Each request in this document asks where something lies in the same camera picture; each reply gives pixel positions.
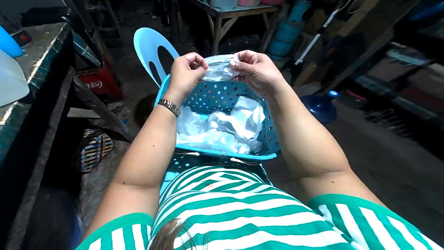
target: green and white striped shirt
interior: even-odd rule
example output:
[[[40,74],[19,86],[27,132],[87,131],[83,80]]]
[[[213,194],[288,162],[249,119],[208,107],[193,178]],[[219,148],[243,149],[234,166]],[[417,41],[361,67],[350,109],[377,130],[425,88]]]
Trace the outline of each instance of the green and white striped shirt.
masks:
[[[256,174],[215,166],[177,176],[162,194],[154,220],[142,213],[122,216],[77,249],[146,250],[175,218],[183,224],[175,249],[443,249],[373,202],[327,194],[306,206]]]

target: wristwatch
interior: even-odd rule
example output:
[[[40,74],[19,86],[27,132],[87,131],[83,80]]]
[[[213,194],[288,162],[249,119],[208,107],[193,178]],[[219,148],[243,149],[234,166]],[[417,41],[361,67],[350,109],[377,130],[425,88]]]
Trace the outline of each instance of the wristwatch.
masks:
[[[178,106],[176,106],[174,103],[170,102],[166,99],[160,99],[159,103],[160,105],[164,106],[165,108],[169,109],[176,117],[179,117],[181,111]]]

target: shirt sleeve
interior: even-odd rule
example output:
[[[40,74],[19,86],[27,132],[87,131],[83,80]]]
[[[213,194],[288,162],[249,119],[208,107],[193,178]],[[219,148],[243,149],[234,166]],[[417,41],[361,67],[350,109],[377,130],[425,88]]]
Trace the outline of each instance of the shirt sleeve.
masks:
[[[127,214],[94,231],[76,250],[146,250],[152,226],[148,214]]]
[[[345,234],[355,249],[442,250],[415,226],[391,210],[373,202],[343,195],[313,198],[309,207],[335,230]]]

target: chair backrest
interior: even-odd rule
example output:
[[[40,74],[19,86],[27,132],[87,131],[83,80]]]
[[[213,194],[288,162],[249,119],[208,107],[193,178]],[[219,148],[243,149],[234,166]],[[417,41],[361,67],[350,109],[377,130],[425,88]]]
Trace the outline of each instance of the chair backrest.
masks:
[[[167,74],[165,73],[165,70],[163,69],[159,60],[159,54],[157,52],[159,46],[163,46],[174,59],[179,57],[179,54],[174,47],[159,32],[151,28],[140,28],[134,33],[134,48],[137,56],[142,62],[142,65],[148,71],[148,74],[150,74],[151,78],[153,78],[154,82],[160,88],[160,84],[165,79]],[[154,79],[153,73],[150,69],[150,62],[153,62],[154,66],[156,67],[161,81],[160,84],[156,81],[156,79]]]

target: blue plastic basket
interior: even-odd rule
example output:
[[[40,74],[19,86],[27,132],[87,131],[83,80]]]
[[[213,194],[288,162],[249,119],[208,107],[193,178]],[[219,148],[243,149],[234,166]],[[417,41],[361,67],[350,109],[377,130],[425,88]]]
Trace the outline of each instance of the blue plastic basket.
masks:
[[[157,94],[155,105],[163,97],[167,91],[170,82],[168,75],[160,87]],[[264,108],[265,120],[262,123],[263,128],[259,133],[258,141],[262,142],[260,152],[251,154],[227,153],[223,151],[200,149],[176,144],[176,151],[197,152],[200,155],[206,155],[218,158],[236,158],[244,161],[265,161],[276,157],[276,153],[280,150],[278,135],[273,128],[270,112],[264,99],[258,97],[247,85],[242,82],[225,81],[225,82],[199,82],[190,96],[182,103],[182,106],[190,106],[191,110],[198,114],[208,115],[216,110],[229,113],[238,101],[239,96],[246,96],[259,101]]]

